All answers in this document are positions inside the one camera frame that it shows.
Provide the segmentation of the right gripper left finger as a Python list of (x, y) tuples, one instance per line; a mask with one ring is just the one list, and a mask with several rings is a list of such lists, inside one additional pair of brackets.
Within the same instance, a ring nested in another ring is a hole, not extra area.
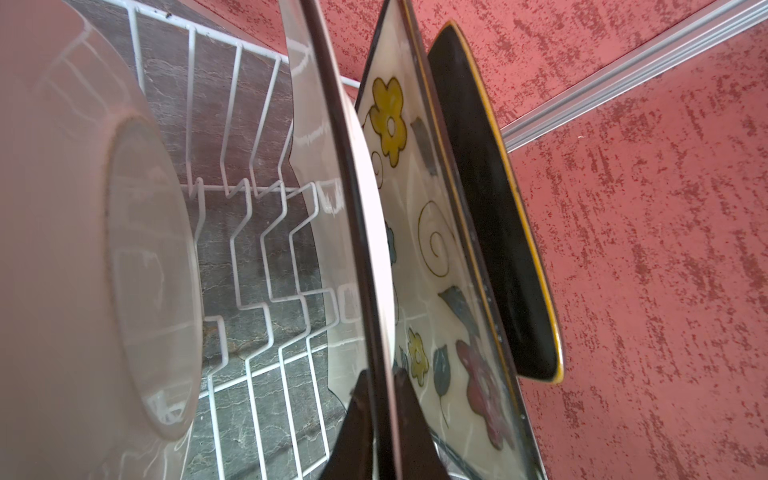
[(363, 370), (352, 391), (333, 452), (321, 473), (322, 480), (372, 478), (374, 427), (368, 383), (368, 371)]

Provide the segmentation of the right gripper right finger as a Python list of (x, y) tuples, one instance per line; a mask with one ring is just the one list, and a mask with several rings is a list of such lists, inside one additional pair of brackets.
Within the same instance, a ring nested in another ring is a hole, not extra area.
[(393, 375), (403, 478), (448, 480), (450, 476), (439, 458), (408, 373), (396, 367)]

